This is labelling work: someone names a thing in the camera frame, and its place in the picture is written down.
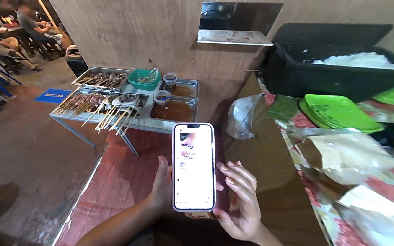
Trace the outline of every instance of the green plastic basket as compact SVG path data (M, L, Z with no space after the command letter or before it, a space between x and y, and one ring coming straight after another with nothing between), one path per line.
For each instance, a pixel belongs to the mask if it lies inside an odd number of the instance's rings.
M152 83L138 82L138 78L145 77L150 72L151 72L151 70L147 70L147 69L134 70L133 72L131 72L129 74L129 76L127 77L127 80L136 89L141 89L141 90L146 90L146 91L153 91L156 88L156 86L158 85L158 83L159 83L159 81L161 79L161 75L160 74L158 74L156 76L156 79Z

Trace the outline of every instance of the metal table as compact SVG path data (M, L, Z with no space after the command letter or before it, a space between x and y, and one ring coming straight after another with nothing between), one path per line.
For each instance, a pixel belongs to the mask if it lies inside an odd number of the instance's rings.
M145 104L144 108L142 109L142 112L141 112L139 118L138 119L135 118L133 120L132 124L129 126L129 128L140 129L140 130L145 130L145 131L153 131L153 132L158 132L158 133L172 134L172 127L174 126L175 122L167 121L167 120L157 120L157 119L150 118L150 112L151 112L151 109L153 108L153 105L154 105L153 94L159 90L161 85L163 85L163 83L160 81L158 83L156 89L153 91L145 91L145 90L136 89L130 83L126 83L125 85L123 85L123 87L121 88L121 92L132 93L132 94L145 94L145 95L149 96L147 103ZM70 127L65 122L63 122L63 119L77 120L77 121L84 122L92 115L91 113L81 113L79 115L56 114L56 113L54 113L55 110L56 109L54 109L51 112L51 114L49 114L49 116L51 118L55 119L62 126L66 127L72 133L79 136L81 139L83 139L85 142L90 144L92 147L94 147L94 148L96 147L96 145L94 143L92 143L89 139L87 139L85 136L81 135L80 133L75 131L72 127ZM102 115L96 114L88 122L98 124L98 123L100 123L102 118L103 118ZM118 117L115 117L111 121L110 125L112 125L117 119L118 119ZM129 148L135 154L139 155L138 152L136 151L136 149L134 148L132 142L128 138L128 136L123 135L122 138L123 138L124 142L129 146Z

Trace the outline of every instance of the table leg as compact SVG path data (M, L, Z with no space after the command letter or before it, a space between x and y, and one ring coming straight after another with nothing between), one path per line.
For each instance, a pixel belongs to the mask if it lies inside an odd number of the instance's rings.
M127 144L127 146L130 148L130 150L135 153L136 155L139 155L138 152L136 151L135 147L133 146L132 142L130 142L130 139L127 137L127 135L121 136L121 138L124 140L124 142Z
M83 141L85 141L86 143L90 144L92 147L96 147L96 145L94 143L92 143L91 141L89 141L89 139L87 139L85 136L81 135L80 133L76 132L74 129L72 129L72 127L68 126L66 123L64 123L61 119L56 118L56 117L52 117L51 118L55 119L57 122L59 122L62 126L66 127L66 129L70 130L72 133L74 133L75 135L77 135L79 138L83 139Z

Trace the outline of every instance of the fingernail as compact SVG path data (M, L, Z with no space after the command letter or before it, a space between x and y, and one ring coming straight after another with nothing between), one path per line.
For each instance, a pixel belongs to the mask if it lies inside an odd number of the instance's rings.
M231 184L235 184L235 181L231 177L226 177L226 181Z

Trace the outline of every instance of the black bin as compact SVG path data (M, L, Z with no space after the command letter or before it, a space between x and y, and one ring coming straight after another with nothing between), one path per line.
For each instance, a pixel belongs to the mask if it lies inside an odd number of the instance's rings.
M302 46L276 43L267 61L264 81L269 92L293 97L305 94L341 95L361 102L394 88L394 70L313 64L314 60L360 52L394 53L375 46Z
M72 70L76 77L79 77L89 69L85 63L85 60L81 57L77 46L70 45L66 50L65 57L66 63L68 63L69 68Z

